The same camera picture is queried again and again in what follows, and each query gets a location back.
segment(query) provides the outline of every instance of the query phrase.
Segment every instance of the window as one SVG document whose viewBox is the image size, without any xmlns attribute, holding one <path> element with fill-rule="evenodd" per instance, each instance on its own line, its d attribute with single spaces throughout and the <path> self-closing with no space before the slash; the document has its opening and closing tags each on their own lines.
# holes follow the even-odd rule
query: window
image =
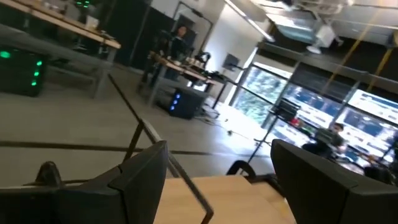
<svg viewBox="0 0 398 224">
<path fill-rule="evenodd" d="M 287 81 L 258 67 L 251 67 L 243 87 L 275 103 Z"/>
<path fill-rule="evenodd" d="M 356 90 L 348 104 L 398 124 L 398 103 L 396 102 L 362 90 Z"/>
<path fill-rule="evenodd" d="M 275 123 L 274 128 L 270 130 L 266 142 L 272 142 L 274 139 L 287 141 L 297 147 L 301 147 L 310 140 L 304 133 L 280 119 Z"/>
<path fill-rule="evenodd" d="M 271 106 L 271 104 L 246 90 L 242 90 L 239 93 L 238 99 L 234 104 L 234 107 L 237 110 L 245 114 L 247 117 L 255 120 L 260 125 L 268 115 Z"/>
<path fill-rule="evenodd" d="M 345 125 L 341 136 L 350 146 L 377 157 L 382 157 L 393 142 L 398 128 L 381 120 L 366 116 L 351 108 L 346 108 L 337 119 Z"/>
<path fill-rule="evenodd" d="M 341 104 L 297 85 L 290 85 L 284 98 L 301 106 L 297 116 L 318 128 L 328 128 L 341 108 Z"/>
</svg>

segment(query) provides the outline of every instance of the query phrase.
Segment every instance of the black box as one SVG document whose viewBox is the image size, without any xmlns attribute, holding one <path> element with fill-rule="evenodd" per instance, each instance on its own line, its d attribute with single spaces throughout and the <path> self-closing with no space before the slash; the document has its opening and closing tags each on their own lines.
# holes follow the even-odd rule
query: black box
<svg viewBox="0 0 398 224">
<path fill-rule="evenodd" d="M 24 96 L 39 95 L 47 57 L 0 45 L 0 91 Z"/>
<path fill-rule="evenodd" d="M 199 95 L 195 91 L 176 89 L 169 104 L 169 115 L 183 119 L 192 119 L 205 100 L 204 95 Z"/>
</svg>

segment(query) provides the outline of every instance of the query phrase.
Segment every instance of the black wall panel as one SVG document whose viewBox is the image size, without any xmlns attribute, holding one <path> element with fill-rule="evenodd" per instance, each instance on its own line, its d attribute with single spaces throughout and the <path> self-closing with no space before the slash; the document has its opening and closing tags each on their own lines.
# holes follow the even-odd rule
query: black wall panel
<svg viewBox="0 0 398 224">
<path fill-rule="evenodd" d="M 161 30 L 172 30 L 174 20 L 162 12 L 151 8 L 142 34 L 138 40 L 137 49 L 131 61 L 133 68 L 144 69 L 147 56 L 154 44 L 154 39 Z"/>
<path fill-rule="evenodd" d="M 150 7 L 144 1 L 116 0 L 104 30 L 122 45 L 115 62 L 128 65 L 134 42 L 139 36 L 145 12 Z"/>
</svg>

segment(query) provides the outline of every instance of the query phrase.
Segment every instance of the wooden tabletop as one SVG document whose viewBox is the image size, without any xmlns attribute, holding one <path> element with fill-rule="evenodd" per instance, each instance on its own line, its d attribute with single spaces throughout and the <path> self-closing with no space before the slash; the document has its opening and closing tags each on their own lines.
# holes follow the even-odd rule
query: wooden tabletop
<svg viewBox="0 0 398 224">
<path fill-rule="evenodd" d="M 190 70 L 189 68 L 183 68 L 181 66 L 178 66 L 178 65 L 170 62 L 166 58 L 161 57 L 160 55 L 158 55 L 155 52 L 149 52 L 149 53 L 157 62 L 161 63 L 162 65 L 164 65 L 166 67 L 172 68 L 172 69 L 174 69 L 174 70 L 176 70 L 178 72 L 181 72 L 181 73 L 190 75 L 192 77 L 195 77 L 195 78 L 197 78 L 199 80 L 204 81 L 205 83 L 211 83 L 211 84 L 219 83 L 218 81 L 215 81 L 215 80 L 212 80 L 212 79 L 208 79 L 207 77 L 204 77 L 203 75 L 200 75 L 199 73 L 197 73 L 197 72 L 195 72 L 193 70 Z"/>
<path fill-rule="evenodd" d="M 117 41 L 104 38 L 97 30 L 88 30 L 85 28 L 84 24 L 73 19 L 69 19 L 58 12 L 47 9 L 46 7 L 39 4 L 37 1 L 0 0 L 0 3 L 5 4 L 9 7 L 13 7 L 14 9 L 18 9 L 22 12 L 29 13 L 34 17 L 50 22 L 64 29 L 70 30 L 76 34 L 83 35 L 98 42 L 104 42 L 110 47 L 114 47 L 116 49 L 120 49 L 121 47 L 121 45 Z"/>
<path fill-rule="evenodd" d="M 287 220 L 287 223 L 295 223 L 289 204 L 275 189 L 266 182 L 253 184 L 253 187 Z"/>
<path fill-rule="evenodd" d="M 290 224 L 242 176 L 199 177 L 193 182 L 213 207 L 210 223 Z M 182 179 L 167 179 L 155 224 L 200 223 L 205 211 Z"/>
</svg>

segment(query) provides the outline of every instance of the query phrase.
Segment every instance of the cable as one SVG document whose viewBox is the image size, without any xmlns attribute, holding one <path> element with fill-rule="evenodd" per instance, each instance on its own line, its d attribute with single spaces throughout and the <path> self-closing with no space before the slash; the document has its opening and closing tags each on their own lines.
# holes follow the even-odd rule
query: cable
<svg viewBox="0 0 398 224">
<path fill-rule="evenodd" d="M 361 41 L 364 39 L 365 35 L 368 33 L 369 29 L 371 28 L 371 23 L 378 17 L 378 15 L 380 14 L 381 9 L 378 9 L 372 16 L 372 18 L 369 20 L 367 26 L 365 27 L 365 29 L 362 31 L 361 35 L 359 36 L 359 38 L 356 40 L 356 42 L 353 44 L 353 46 L 350 48 L 349 52 L 344 56 L 344 58 L 342 59 L 341 63 L 338 65 L 338 67 L 336 68 L 336 70 L 333 72 L 333 74 L 331 75 L 331 77 L 329 78 L 329 80 L 327 81 L 326 85 L 322 88 L 322 91 L 320 92 L 320 95 L 322 96 L 327 88 L 329 87 L 330 83 L 335 79 L 335 77 L 337 76 L 337 74 L 339 73 L 340 69 L 343 67 L 343 65 L 347 62 L 347 60 L 351 57 L 351 54 L 354 52 L 354 50 L 357 48 L 357 46 L 359 45 L 359 43 L 361 43 Z"/>
<path fill-rule="evenodd" d="M 380 64 L 377 67 L 377 70 L 374 74 L 374 77 L 372 78 L 368 88 L 366 89 L 367 92 L 371 91 L 373 85 L 376 82 L 377 77 L 380 75 L 381 71 L 383 70 L 384 66 L 386 65 L 386 63 L 391 55 L 392 50 L 393 50 L 393 48 L 387 49 L 386 53 L 384 54 L 383 58 L 381 59 Z"/>
</svg>

